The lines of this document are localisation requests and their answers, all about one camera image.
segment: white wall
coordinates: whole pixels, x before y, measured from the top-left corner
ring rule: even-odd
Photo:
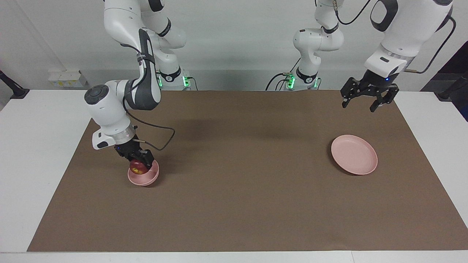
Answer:
[[[346,1],[342,19],[350,20],[365,2]],[[313,18],[312,0],[166,3],[165,11],[173,24],[188,35],[187,46],[176,53],[181,64],[198,77],[201,89],[264,89],[270,76],[289,71],[299,57],[292,44],[295,31],[319,27]],[[459,24],[454,37],[428,73],[402,74],[397,79],[402,90],[420,90],[466,42],[468,1],[455,0],[454,6],[453,16]],[[91,85],[136,77],[134,52],[106,34],[102,11],[100,0],[0,1],[0,68],[29,88],[50,88],[47,72],[60,68],[60,64],[68,70],[80,69]],[[383,37],[371,26],[369,14],[370,8],[354,24],[342,26],[346,41],[341,50],[321,53],[322,88],[340,89],[350,76],[362,77],[363,63]],[[38,34],[32,34],[31,28],[28,31],[25,19],[31,21]],[[449,31],[450,25],[438,32],[411,68],[425,67]],[[45,41],[42,44],[38,40],[41,37]],[[44,44],[50,47],[48,52]]]

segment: white table surface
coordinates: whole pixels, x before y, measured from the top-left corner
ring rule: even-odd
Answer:
[[[0,262],[466,263],[468,251],[26,253],[90,120],[84,91],[32,90],[0,111]],[[468,225],[468,123],[432,93],[396,103]]]

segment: white table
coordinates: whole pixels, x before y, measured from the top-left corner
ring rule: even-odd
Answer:
[[[90,120],[84,91],[31,90],[0,111],[0,262],[466,263],[468,251],[26,253]],[[468,225],[468,123],[432,93],[396,103]]]

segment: robotic arm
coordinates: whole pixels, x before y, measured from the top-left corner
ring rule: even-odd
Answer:
[[[105,1],[105,29],[122,46],[137,52],[140,77],[111,80],[85,94],[91,117],[101,127],[93,134],[94,149],[114,146],[120,156],[146,167],[132,169],[137,174],[150,170],[154,157],[151,151],[141,149],[125,109],[153,110],[161,101],[160,87],[184,89],[187,86],[184,70],[169,51],[184,47],[186,35],[172,26],[161,13],[163,8],[164,0]]]
[[[336,8],[341,8],[344,0],[338,0]],[[317,77],[321,58],[318,51],[336,51],[341,48],[344,36],[339,29],[335,15],[333,0],[319,0],[315,10],[315,19],[322,25],[320,29],[302,29],[294,36],[294,47],[299,50],[301,60],[294,72],[294,88],[292,83],[287,89],[309,89]]]
[[[423,44],[445,26],[452,12],[452,0],[378,0],[372,13],[374,28],[385,37],[378,50],[366,61],[361,80],[350,78],[341,89],[346,108],[351,99],[362,95],[375,96],[370,107],[390,104],[399,91],[393,84],[396,77],[418,55]]]

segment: pink bowl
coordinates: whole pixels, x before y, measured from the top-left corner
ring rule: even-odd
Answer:
[[[128,180],[130,180],[130,182],[132,182],[133,184],[138,185],[138,186],[148,186],[154,183],[154,181],[156,181],[156,179],[158,178],[159,164],[158,162],[156,162],[156,160],[154,160],[153,166],[147,173],[142,174],[142,175],[137,175],[133,173],[130,169],[128,169],[127,175],[128,175]]]
[[[341,168],[355,175],[372,173],[379,162],[374,148],[354,135],[336,138],[331,144],[331,154]]]

